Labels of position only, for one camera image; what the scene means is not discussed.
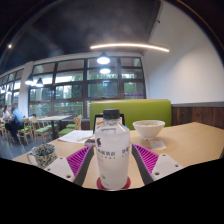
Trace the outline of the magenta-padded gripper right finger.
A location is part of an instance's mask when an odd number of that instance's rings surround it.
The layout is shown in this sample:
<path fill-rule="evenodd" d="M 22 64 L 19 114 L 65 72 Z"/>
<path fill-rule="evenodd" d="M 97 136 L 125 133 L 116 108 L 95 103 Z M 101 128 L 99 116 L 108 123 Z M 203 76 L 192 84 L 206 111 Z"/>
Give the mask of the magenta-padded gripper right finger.
<path fill-rule="evenodd" d="M 183 168 L 177 161 L 168 154 L 160 155 L 155 152 L 139 146 L 132 145 L 132 155 L 134 156 L 143 183 L 150 184 Z"/>

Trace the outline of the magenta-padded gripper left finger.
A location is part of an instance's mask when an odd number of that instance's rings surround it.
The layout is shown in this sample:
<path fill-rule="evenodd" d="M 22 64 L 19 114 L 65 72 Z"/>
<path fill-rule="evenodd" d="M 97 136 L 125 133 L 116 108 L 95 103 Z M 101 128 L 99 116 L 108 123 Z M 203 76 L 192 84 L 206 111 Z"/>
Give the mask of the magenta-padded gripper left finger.
<path fill-rule="evenodd" d="M 58 157 L 46 171 L 82 186 L 93 155 L 93 146 L 86 146 L 68 157 Z"/>

